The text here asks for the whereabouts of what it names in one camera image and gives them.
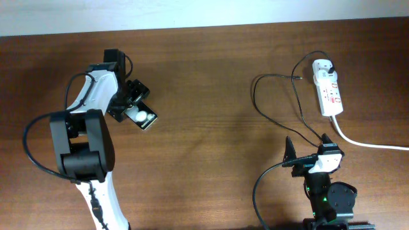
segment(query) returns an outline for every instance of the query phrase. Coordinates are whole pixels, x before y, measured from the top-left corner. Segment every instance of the white wall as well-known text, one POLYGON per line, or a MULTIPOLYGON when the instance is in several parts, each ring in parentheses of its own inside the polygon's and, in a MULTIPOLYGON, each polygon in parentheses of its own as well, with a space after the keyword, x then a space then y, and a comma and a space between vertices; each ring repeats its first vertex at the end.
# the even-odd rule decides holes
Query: white wall
POLYGON ((409 16, 409 0, 0 0, 0 36, 409 16))

